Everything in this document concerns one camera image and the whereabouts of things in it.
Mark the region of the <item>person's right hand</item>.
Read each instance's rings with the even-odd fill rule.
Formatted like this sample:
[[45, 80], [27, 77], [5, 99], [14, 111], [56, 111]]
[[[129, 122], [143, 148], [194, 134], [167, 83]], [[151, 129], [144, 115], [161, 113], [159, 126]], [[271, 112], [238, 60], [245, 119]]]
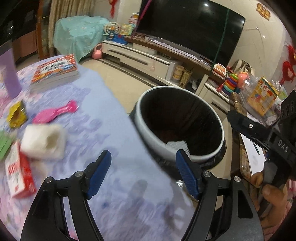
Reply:
[[262, 182], [263, 172], [252, 175], [250, 183], [255, 188], [252, 190], [251, 198], [255, 208], [259, 209], [257, 190], [261, 188], [263, 198], [272, 205], [270, 212], [260, 219], [264, 239], [269, 240], [280, 227], [292, 207], [295, 200], [295, 180], [288, 180], [282, 190], [270, 184], [262, 186]]

